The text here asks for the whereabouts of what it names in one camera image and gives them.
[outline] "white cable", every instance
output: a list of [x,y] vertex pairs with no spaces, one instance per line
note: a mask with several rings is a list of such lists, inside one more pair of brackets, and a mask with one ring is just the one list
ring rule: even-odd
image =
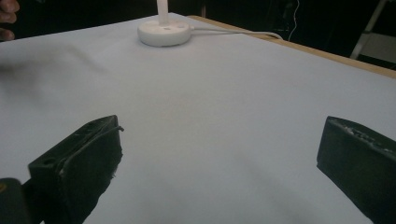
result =
[[210,28],[210,27],[193,27],[191,26],[191,30],[199,30],[199,31],[214,31],[214,32],[224,32],[224,33],[232,33],[232,34],[244,34],[244,35],[270,35],[276,37],[278,39],[283,39],[282,36],[277,35],[271,32],[252,32],[252,31],[240,31],[240,30],[229,30],[222,28]]
[[296,7],[296,9],[294,10],[294,15],[293,15],[293,18],[294,18],[294,28],[293,28],[293,30],[290,32],[290,35],[289,35],[289,38],[288,38],[289,41],[290,41],[291,36],[293,35],[294,31],[297,29],[297,18],[296,18],[296,14],[297,14],[297,10],[298,10],[299,7],[300,7],[300,0],[297,0],[297,7]]

